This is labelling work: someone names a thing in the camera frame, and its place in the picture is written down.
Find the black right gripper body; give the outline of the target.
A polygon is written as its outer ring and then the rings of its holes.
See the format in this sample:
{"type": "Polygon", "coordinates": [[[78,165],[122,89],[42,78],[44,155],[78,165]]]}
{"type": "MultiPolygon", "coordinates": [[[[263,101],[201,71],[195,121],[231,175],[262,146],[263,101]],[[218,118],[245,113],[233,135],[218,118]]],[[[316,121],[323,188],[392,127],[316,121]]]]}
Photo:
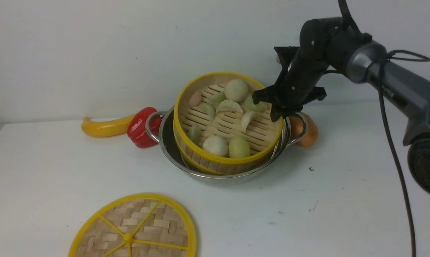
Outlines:
{"type": "Polygon", "coordinates": [[[329,68],[325,56],[332,35],[343,24],[341,17],[306,21],[300,31],[299,49],[288,65],[286,75],[275,87],[281,101],[275,111],[300,111],[309,94],[329,68]]]}

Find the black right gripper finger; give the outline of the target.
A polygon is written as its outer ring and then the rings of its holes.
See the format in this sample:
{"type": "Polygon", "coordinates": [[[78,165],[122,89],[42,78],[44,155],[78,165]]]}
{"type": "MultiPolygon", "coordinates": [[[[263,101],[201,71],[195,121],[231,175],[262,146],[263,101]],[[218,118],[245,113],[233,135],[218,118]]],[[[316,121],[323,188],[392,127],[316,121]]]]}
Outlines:
{"type": "Polygon", "coordinates": [[[260,102],[271,104],[270,119],[272,122],[276,122],[282,117],[282,99],[275,85],[254,91],[252,100],[254,104],[259,104],[260,102]]]}

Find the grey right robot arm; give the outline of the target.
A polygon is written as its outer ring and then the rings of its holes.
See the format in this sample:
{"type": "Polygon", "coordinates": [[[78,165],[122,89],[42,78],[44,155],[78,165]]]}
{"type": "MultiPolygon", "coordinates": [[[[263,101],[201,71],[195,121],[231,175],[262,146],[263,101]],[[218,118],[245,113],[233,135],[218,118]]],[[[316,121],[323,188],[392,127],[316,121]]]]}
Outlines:
{"type": "Polygon", "coordinates": [[[282,71],[272,86],[254,91],[254,104],[271,104],[273,121],[300,112],[327,96],[317,83],[330,66],[355,84],[372,85],[408,118],[410,173],[430,194],[430,81],[393,63],[399,51],[388,52],[341,17],[306,21],[299,39],[299,47],[275,47],[282,71]]]}

